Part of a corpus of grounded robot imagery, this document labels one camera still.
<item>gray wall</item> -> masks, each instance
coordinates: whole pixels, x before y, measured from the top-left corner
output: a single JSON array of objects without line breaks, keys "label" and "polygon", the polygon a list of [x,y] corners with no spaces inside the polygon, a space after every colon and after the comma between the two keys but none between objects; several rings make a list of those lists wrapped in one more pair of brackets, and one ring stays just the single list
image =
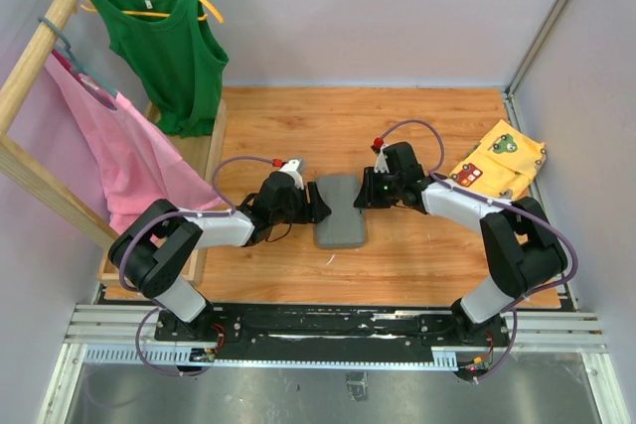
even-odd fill
[{"label": "gray wall", "polygon": [[[52,0],[0,0],[0,81]],[[78,53],[114,76],[99,19],[76,15],[67,32]],[[120,87],[134,81],[121,75]],[[97,166],[53,80],[43,72],[9,136],[106,216]],[[76,302],[94,288],[101,252],[82,233],[0,174],[0,421],[35,420]]]},{"label": "gray wall", "polygon": [[554,0],[210,0],[227,84],[503,85]]},{"label": "gray wall", "polygon": [[575,291],[600,317],[634,418],[635,32],[634,0],[573,0],[517,95],[522,125],[548,143],[539,184],[580,254]]}]

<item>wooden floor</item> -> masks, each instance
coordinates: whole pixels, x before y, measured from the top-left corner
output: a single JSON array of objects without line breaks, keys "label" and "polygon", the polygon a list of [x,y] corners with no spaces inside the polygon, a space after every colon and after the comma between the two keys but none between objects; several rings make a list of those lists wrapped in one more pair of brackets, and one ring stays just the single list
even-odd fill
[{"label": "wooden floor", "polygon": [[[376,157],[374,138],[407,118],[430,121],[446,144],[448,173],[500,119],[495,89],[227,88],[228,126],[223,158],[300,156],[305,181],[352,173]],[[409,141],[424,169],[439,150],[424,128],[410,125],[389,142]],[[272,171],[242,161],[229,164],[220,186],[235,202],[257,192]],[[312,225],[294,225],[283,240],[250,248],[208,250],[199,290],[214,301],[446,306],[487,274],[481,237],[449,220],[414,211],[368,211],[368,242],[328,251],[313,243]],[[108,298],[121,297],[113,288]],[[557,292],[527,305],[558,307]]]}]

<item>pink cloth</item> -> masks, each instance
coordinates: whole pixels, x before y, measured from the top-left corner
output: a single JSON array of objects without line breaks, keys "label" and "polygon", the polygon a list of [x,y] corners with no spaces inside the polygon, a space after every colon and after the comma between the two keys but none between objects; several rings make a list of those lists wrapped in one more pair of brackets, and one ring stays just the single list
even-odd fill
[{"label": "pink cloth", "polygon": [[221,202],[168,138],[121,93],[113,101],[113,111],[92,97],[55,57],[49,56],[45,68],[97,161],[110,226],[117,232],[124,232],[157,199],[192,210]]}]

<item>red wire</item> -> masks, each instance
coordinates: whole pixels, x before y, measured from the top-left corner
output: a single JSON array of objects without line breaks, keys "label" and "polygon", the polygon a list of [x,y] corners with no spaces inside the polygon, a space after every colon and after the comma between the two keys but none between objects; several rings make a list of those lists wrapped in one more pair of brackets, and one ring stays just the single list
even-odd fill
[{"label": "red wire", "polygon": [[218,353],[221,348],[223,347],[223,345],[226,343],[226,329],[223,327],[223,325],[219,325],[218,323],[214,323],[213,324],[213,328],[217,331],[217,333],[219,334],[219,337],[217,338],[217,349],[216,349],[216,353]]},{"label": "red wire", "polygon": [[482,354],[481,356],[479,356],[482,360],[490,356],[490,354],[495,349],[495,337],[493,337],[493,334],[490,332],[486,332],[486,337],[488,337],[488,341],[490,342],[490,349],[486,354]]}]

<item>yellow pouch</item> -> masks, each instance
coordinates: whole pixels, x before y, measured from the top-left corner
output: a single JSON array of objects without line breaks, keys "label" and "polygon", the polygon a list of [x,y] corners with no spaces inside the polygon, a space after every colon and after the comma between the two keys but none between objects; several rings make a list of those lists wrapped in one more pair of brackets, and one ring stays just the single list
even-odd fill
[{"label": "yellow pouch", "polygon": [[546,161],[546,144],[500,120],[450,173],[457,184],[493,198],[517,199]]}]

